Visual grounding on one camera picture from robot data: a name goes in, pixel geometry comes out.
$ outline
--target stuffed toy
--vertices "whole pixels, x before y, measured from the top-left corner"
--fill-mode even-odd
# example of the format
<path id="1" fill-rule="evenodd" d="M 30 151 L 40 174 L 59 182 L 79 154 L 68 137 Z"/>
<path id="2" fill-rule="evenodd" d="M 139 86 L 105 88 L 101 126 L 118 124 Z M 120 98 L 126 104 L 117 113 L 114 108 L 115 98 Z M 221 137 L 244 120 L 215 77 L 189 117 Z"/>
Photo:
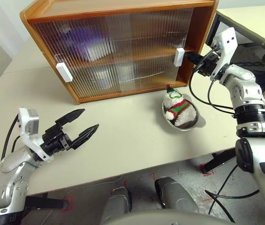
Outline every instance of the stuffed toy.
<path id="1" fill-rule="evenodd" d="M 183 94 L 167 85 L 167 93 L 164 97 L 165 118 L 173 120 L 176 127 L 193 121 L 197 112 L 194 106 L 183 98 Z"/>

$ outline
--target silver bowl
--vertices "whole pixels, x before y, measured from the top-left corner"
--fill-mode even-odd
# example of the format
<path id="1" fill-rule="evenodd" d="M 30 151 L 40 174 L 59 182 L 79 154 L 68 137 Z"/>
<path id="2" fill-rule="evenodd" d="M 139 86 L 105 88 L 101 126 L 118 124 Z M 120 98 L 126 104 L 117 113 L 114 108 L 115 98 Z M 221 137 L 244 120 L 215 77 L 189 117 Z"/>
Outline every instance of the silver bowl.
<path id="1" fill-rule="evenodd" d="M 205 119 L 200 115 L 199 113 L 199 110 L 197 109 L 197 107 L 192 103 L 192 99 L 190 96 L 186 95 L 186 94 L 183 94 L 183 97 L 186 101 L 188 101 L 190 104 L 192 104 L 192 106 L 194 106 L 196 112 L 197 112 L 197 115 L 196 115 L 196 118 L 193 120 L 193 121 L 189 121 L 189 122 L 186 122 L 184 124 L 181 124 L 180 126 L 175 126 L 174 124 L 174 120 L 167 120 L 166 119 L 166 116 L 165 116 L 165 113 L 166 113 L 166 109 L 165 109 L 165 106 L 164 106 L 164 102 L 162 103 L 162 114 L 164 115 L 166 121 L 168 122 L 168 124 L 170 124 L 171 127 L 177 129 L 177 130 L 181 130 L 181 131 L 187 131 L 187 130 L 191 130 L 193 128 L 202 128 L 206 125 L 206 121 Z"/>

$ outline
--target white table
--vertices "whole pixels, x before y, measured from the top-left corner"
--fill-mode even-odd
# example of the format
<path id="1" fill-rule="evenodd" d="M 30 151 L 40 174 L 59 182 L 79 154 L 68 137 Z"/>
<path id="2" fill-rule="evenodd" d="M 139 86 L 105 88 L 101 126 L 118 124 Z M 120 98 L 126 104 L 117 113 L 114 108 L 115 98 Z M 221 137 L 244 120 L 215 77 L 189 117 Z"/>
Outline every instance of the white table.
<path id="1" fill-rule="evenodd" d="M 202 54 L 208 50 L 204 47 Z M 194 76 L 194 92 L 199 97 L 206 99 L 209 84 L 207 77 Z M 188 87 L 179 91 L 190 95 Z M 6 134 L 20 106 L 35 108 L 39 113 L 39 135 L 60 116 L 78 108 L 86 111 L 64 126 L 63 131 L 70 138 L 100 124 L 93 137 L 80 148 L 59 152 L 53 162 L 36 170 L 28 194 L 195 158 L 234 146 L 235 119 L 196 100 L 193 102 L 206 119 L 206 126 L 186 132 L 170 127 L 161 112 L 164 94 L 165 91 L 156 91 L 77 105 L 30 39 L 0 78 L 0 157 Z M 211 96 L 214 103 L 231 105 L 228 90 L 223 86 L 214 85 Z M 15 129 L 7 154 L 16 136 Z"/>
<path id="2" fill-rule="evenodd" d="M 218 9 L 206 43 L 210 46 L 220 22 L 265 49 L 265 6 Z"/>

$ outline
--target gray floor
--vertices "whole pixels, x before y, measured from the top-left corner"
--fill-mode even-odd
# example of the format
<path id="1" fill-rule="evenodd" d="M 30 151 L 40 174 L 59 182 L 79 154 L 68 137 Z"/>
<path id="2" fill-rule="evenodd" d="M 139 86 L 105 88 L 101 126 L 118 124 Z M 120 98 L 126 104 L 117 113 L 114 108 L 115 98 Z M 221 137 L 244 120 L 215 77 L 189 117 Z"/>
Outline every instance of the gray floor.
<path id="1" fill-rule="evenodd" d="M 49 210 L 33 211 L 23 220 L 23 225 L 98 225 L 104 205 L 113 188 L 123 186 L 126 182 L 132 194 L 133 212 L 147 209 L 161 209 L 155 194 L 154 179 L 170 176 L 181 183 L 199 206 L 200 212 L 206 214 L 212 200 L 204 192 L 205 189 L 217 192 L 230 170 L 236 165 L 231 160 L 218 167 L 212 175 L 204 176 L 199 165 L 212 159 L 211 156 L 199 157 L 170 165 L 162 165 L 123 176 L 102 180 L 72 188 L 49 193 L 51 198 L 72 196 L 73 209 L 68 212 Z M 252 177 L 237 168 L 223 195 L 245 195 L 257 189 Z M 220 200 L 237 224 L 265 225 L 265 203 L 260 194 L 242 200 Z M 215 205 L 212 215 L 228 220 L 222 209 Z"/>

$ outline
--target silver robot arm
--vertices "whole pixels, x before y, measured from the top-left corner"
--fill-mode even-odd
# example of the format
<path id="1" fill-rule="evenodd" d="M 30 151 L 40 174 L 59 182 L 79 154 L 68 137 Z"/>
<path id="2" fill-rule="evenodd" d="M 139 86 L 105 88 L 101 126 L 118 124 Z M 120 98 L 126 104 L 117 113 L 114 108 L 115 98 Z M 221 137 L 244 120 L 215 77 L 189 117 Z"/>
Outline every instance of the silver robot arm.
<path id="1" fill-rule="evenodd" d="M 55 121 L 39 138 L 38 114 L 34 109 L 19 108 L 18 127 L 24 147 L 0 162 L 0 225 L 20 224 L 25 215 L 28 181 L 44 162 L 53 160 L 58 151 L 77 149 L 97 130 L 98 124 L 86 129 L 71 141 L 62 126 L 77 119 L 84 109 L 74 110 Z"/>
<path id="2" fill-rule="evenodd" d="M 201 63 L 199 73 L 219 80 L 227 87 L 237 120 L 236 132 L 240 137 L 235 145 L 238 166 L 250 172 L 265 200 L 265 100 L 252 72 L 230 60 L 237 48 L 234 28 L 229 28 L 213 39 L 211 46 L 217 54 L 211 54 L 202 62 L 202 56 L 194 53 L 187 58 Z"/>

